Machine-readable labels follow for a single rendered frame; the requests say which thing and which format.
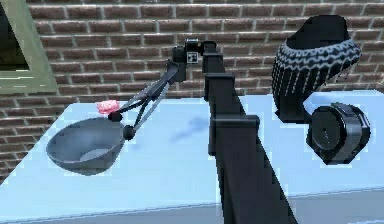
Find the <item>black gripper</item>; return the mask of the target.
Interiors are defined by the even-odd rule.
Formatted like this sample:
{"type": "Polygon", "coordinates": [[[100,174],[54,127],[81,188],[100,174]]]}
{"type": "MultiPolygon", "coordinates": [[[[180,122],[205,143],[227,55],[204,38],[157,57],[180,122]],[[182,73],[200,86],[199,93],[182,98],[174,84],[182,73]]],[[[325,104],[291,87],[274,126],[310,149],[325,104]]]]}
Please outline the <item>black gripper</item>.
{"type": "Polygon", "coordinates": [[[108,114],[108,119],[113,122],[120,122],[122,114],[140,108],[134,125],[126,125],[123,129],[125,140],[132,140],[136,132],[147,121],[155,111],[158,104],[165,98],[171,84],[186,80],[186,52],[182,46],[172,49],[172,58],[167,61],[166,73],[156,82],[147,86],[144,90],[136,94],[118,110],[108,114]]]}

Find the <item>green window frame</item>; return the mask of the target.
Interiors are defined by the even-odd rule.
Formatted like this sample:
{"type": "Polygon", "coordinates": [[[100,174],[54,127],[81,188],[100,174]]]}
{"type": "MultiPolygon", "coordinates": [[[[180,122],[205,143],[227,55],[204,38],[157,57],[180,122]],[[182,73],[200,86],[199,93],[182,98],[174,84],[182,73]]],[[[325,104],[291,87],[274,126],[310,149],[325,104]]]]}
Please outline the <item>green window frame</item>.
{"type": "Polygon", "coordinates": [[[0,0],[0,94],[56,90],[26,0],[0,0]]]}

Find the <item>black patterned vase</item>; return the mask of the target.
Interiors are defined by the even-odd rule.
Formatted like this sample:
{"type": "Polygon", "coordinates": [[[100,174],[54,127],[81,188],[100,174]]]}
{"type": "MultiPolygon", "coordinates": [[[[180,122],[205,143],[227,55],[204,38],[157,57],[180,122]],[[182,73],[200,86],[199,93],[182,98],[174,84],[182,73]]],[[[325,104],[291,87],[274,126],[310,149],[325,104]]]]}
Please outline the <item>black patterned vase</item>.
{"type": "Polygon", "coordinates": [[[304,101],[360,57],[361,50],[351,39],[344,17],[308,18],[276,52],[272,93],[278,118],[284,123],[308,122],[304,101]]]}

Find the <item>grey bowl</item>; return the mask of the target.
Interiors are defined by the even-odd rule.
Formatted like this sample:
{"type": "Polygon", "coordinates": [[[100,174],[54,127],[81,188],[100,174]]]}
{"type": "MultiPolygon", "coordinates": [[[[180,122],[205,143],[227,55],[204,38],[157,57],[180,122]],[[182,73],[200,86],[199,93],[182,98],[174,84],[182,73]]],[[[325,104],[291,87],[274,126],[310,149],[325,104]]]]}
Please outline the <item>grey bowl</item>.
{"type": "Polygon", "coordinates": [[[119,156],[125,139],[124,125],[104,117],[85,119],[56,133],[46,147],[60,168],[92,176],[108,170],[119,156]]]}

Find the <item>pink crumpled lump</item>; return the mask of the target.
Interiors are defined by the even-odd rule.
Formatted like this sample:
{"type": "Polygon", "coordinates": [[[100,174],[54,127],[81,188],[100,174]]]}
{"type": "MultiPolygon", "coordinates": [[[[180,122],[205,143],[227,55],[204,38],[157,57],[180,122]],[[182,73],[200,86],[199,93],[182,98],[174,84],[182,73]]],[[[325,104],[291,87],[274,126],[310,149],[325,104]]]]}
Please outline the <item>pink crumpled lump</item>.
{"type": "Polygon", "coordinates": [[[100,114],[109,114],[119,109],[119,102],[116,100],[106,100],[96,103],[100,114]]]}

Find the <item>pale blue chest of drawers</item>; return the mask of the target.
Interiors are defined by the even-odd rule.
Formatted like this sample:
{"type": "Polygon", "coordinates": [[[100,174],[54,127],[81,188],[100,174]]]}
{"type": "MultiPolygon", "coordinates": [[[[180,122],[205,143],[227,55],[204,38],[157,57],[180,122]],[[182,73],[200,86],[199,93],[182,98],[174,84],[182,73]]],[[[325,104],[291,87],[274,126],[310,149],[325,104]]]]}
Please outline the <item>pale blue chest of drawers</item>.
{"type": "MultiPolygon", "coordinates": [[[[348,165],[326,166],[305,143],[304,125],[284,124],[269,95],[241,99],[261,120],[259,136],[299,224],[384,224],[384,94],[318,92],[313,111],[353,104],[371,137],[348,165]]],[[[216,164],[208,154],[209,108],[201,99],[166,99],[106,172],[82,176],[56,166],[49,140],[94,118],[92,103],[68,106],[0,184],[0,224],[222,224],[216,164]]]]}

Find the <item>black round alarm clock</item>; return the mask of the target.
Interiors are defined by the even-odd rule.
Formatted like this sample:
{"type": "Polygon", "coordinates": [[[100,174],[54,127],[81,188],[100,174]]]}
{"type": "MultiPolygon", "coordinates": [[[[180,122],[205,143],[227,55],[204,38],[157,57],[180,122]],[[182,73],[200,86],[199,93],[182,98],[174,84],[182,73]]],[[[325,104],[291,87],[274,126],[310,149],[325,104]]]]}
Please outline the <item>black round alarm clock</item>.
{"type": "Polygon", "coordinates": [[[306,142],[324,164],[349,164],[370,135],[369,120],[359,107],[336,102],[312,113],[306,142]]]}

